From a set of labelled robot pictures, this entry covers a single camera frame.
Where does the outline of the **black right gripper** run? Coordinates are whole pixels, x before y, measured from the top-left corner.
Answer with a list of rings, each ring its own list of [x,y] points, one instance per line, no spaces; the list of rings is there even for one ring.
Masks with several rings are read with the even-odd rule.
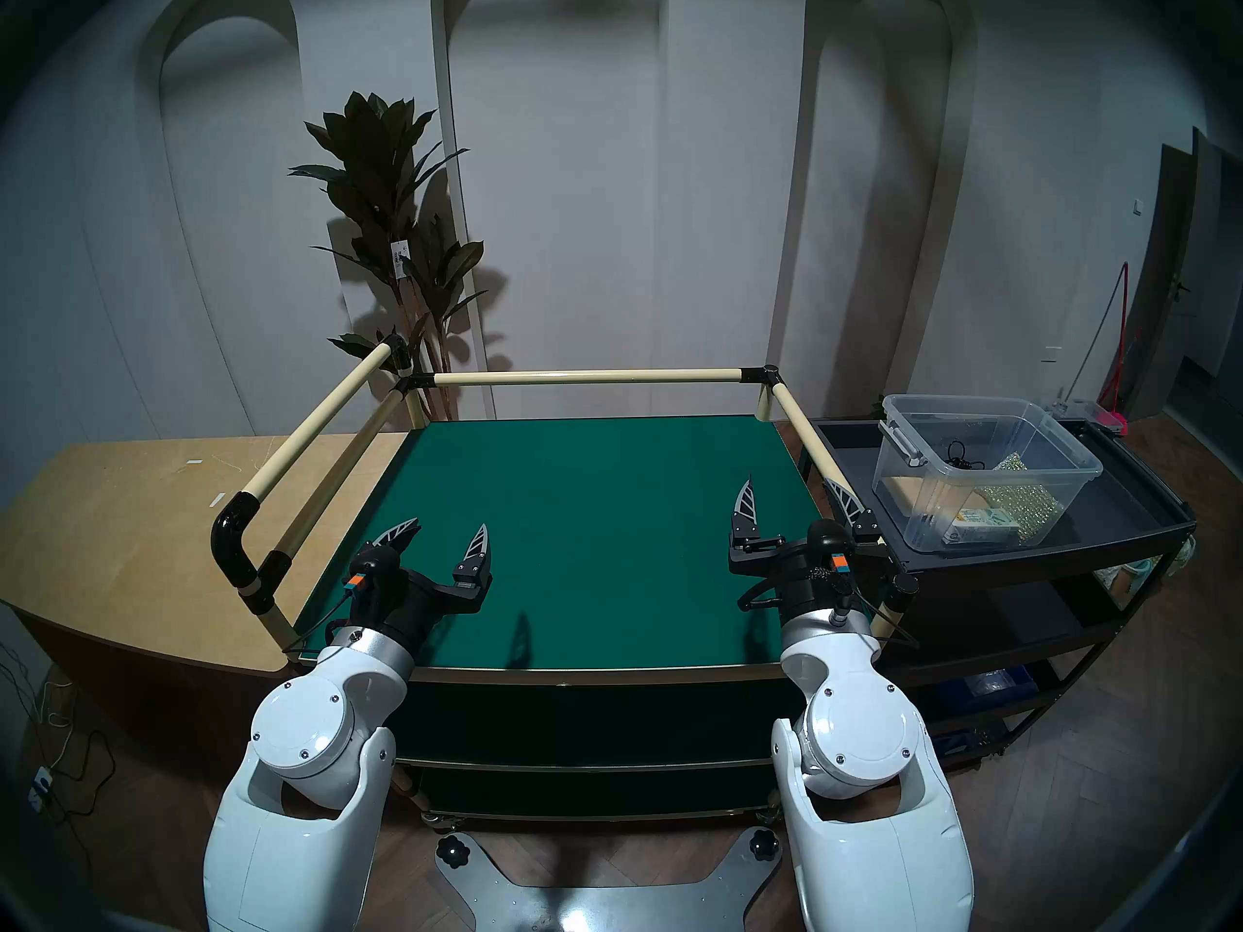
[[[804,538],[788,541],[761,536],[751,477],[743,483],[732,509],[728,569],[757,578],[758,583],[737,599],[737,608],[742,613],[776,608],[781,618],[822,610],[839,618],[851,610],[883,618],[904,614],[919,594],[917,579],[902,570],[888,546],[880,543],[873,509],[843,483],[824,478],[823,487],[839,523],[814,521]],[[880,605],[864,596],[854,560],[883,565]]]

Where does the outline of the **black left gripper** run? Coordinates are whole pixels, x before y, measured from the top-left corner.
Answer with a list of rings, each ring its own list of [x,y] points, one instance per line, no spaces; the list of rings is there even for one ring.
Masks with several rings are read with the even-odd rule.
[[[351,560],[351,575],[360,575],[363,582],[353,590],[342,635],[360,637],[363,630],[370,630],[392,639],[415,659],[444,618],[481,610],[491,582],[487,526],[479,526],[452,572],[450,585],[438,584],[400,564],[399,552],[406,551],[420,531],[419,518],[401,521]]]

